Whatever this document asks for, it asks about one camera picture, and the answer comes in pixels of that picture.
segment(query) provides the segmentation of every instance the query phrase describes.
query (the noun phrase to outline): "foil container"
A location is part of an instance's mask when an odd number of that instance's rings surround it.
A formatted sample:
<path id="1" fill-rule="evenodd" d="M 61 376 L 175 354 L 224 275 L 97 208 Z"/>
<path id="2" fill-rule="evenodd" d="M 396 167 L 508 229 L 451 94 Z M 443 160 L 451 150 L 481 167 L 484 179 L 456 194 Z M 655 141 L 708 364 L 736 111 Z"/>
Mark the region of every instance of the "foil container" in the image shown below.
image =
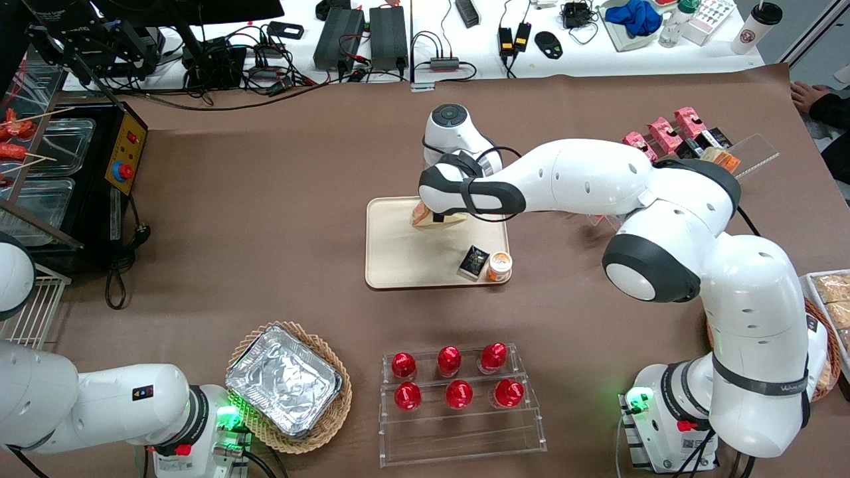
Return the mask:
<path id="1" fill-rule="evenodd" d="M 336 369 L 278 326 L 254 339 L 224 382 L 296 440 L 309 435 L 343 387 Z"/>

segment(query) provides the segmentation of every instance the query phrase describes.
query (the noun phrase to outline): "person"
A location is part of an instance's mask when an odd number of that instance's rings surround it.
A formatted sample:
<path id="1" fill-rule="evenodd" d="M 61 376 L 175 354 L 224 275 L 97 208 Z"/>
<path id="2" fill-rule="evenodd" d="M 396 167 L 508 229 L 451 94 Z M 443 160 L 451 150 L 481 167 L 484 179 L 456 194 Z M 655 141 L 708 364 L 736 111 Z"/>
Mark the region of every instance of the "person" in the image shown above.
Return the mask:
<path id="1" fill-rule="evenodd" d="M 809 115 L 813 120 L 844 130 L 820 155 L 833 178 L 850 184 L 850 98 L 842 99 L 830 91 L 824 85 L 810 86 L 803 82 L 793 82 L 791 100 L 799 112 Z"/>

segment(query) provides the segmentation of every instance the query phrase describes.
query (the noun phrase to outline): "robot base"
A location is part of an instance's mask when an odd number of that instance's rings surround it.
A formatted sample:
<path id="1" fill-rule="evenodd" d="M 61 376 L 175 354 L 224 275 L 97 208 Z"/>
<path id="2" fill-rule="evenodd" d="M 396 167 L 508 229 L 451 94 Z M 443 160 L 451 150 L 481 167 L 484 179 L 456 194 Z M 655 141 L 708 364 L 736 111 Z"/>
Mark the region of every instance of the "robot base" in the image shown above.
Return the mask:
<path id="1" fill-rule="evenodd" d="M 219 409 L 230 407 L 227 390 L 218 385 L 201 385 L 209 402 L 209 416 L 198 441 L 186 456 L 162 456 L 153 453 L 154 472 L 157 478 L 244 478 L 247 460 L 213 454 L 216 444 L 235 444 L 248 449 L 251 434 L 238 434 L 221 430 L 218 426 Z"/>
<path id="2" fill-rule="evenodd" d="M 678 421 L 668 411 L 661 397 L 661 376 L 666 365 L 656 364 L 644 368 L 635 379 L 626 395 L 620 395 L 620 407 L 623 410 L 623 424 L 626 438 L 632 452 L 635 468 L 652 469 L 655 473 L 675 473 L 696 447 L 706 438 L 708 431 L 679 431 Z M 643 409 L 641 413 L 626 414 L 637 400 Z M 714 435 L 705 445 L 697 471 L 707 471 L 717 466 L 715 452 L 717 436 Z M 690 473 L 694 469 L 694 459 L 685 467 Z"/>

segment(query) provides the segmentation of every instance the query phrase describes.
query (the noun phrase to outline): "person's hand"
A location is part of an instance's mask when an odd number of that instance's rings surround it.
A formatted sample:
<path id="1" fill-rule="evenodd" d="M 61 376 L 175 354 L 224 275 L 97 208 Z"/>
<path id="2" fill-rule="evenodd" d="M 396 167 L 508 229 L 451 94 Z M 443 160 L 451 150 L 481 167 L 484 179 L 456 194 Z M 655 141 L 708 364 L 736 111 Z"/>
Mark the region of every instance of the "person's hand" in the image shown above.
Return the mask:
<path id="1" fill-rule="evenodd" d="M 809 86 L 803 82 L 793 82 L 791 84 L 791 100 L 794 101 L 794 106 L 796 106 L 797 110 L 801 113 L 808 114 L 808 111 L 812 108 L 814 102 L 820 100 L 829 93 L 828 88 L 823 90 Z"/>

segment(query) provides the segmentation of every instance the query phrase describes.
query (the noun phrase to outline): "woven basket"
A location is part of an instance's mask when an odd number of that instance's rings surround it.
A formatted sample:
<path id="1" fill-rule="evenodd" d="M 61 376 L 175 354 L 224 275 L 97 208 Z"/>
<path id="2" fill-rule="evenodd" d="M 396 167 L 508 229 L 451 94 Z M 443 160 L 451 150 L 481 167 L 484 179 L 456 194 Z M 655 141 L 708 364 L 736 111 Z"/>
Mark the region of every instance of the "woven basket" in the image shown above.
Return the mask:
<path id="1" fill-rule="evenodd" d="M 316 422 L 309 436 L 304 440 L 295 440 L 283 435 L 278 430 L 277 425 L 232 391 L 229 392 L 230 402 L 239 409 L 242 421 L 245 422 L 248 429 L 266 445 L 283 453 L 299 454 L 311 452 L 325 445 L 343 427 L 343 422 L 345 422 L 345 418 L 349 415 L 349 410 L 351 410 L 351 378 L 348 376 L 349 373 L 346 372 L 343 363 L 339 361 L 337 355 L 331 350 L 330 345 L 317 335 L 307 334 L 300 325 L 294 322 L 269 322 L 248 334 L 245 340 L 242 340 L 233 352 L 228 369 L 233 367 L 233 364 L 254 342 L 254 339 L 265 332 L 266 328 L 274 325 L 291 333 L 296 339 L 301 340 L 313 352 L 325 359 L 331 367 L 334 367 L 343 376 L 343 388 L 339 391 L 337 398 L 322 413 L 319 421 Z"/>
<path id="2" fill-rule="evenodd" d="M 824 316 L 824 314 L 818 309 L 818 306 L 809 299 L 806 299 L 806 314 L 817 319 L 818 322 L 826 328 L 827 333 L 827 352 L 829 353 L 832 380 L 830 380 L 829 384 L 825 387 L 821 388 L 819 386 L 815 389 L 812 401 L 818 401 L 821 398 L 824 398 L 826 394 L 830 393 L 830 390 L 832 390 L 836 386 L 836 383 L 838 383 L 838 378 L 842 373 L 842 353 L 841 348 L 838 346 L 838 337 L 836 337 L 835 333 L 832 331 L 829 320 L 827 320 L 826 316 Z M 708 321 L 705 321 L 705 330 L 708 332 L 708 343 L 711 344 L 713 349 L 714 335 L 711 333 L 711 327 L 709 326 Z"/>

